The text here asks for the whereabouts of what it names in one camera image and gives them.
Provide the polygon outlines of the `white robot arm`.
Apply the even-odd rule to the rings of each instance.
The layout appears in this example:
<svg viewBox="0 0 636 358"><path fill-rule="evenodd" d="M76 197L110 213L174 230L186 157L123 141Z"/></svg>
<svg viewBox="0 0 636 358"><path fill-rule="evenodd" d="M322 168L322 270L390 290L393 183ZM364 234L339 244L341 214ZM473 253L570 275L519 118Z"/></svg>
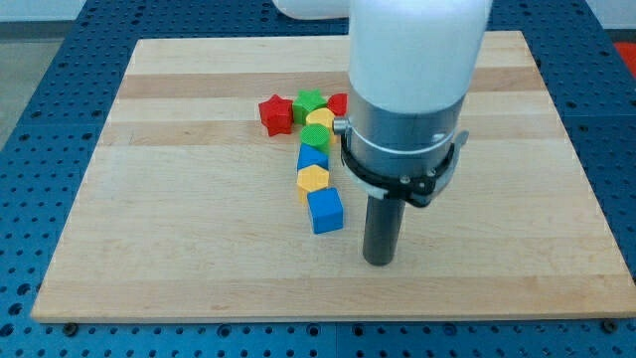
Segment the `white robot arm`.
<svg viewBox="0 0 636 358"><path fill-rule="evenodd" d="M349 20L351 152L419 177L445 157L492 0L274 0L288 17Z"/></svg>

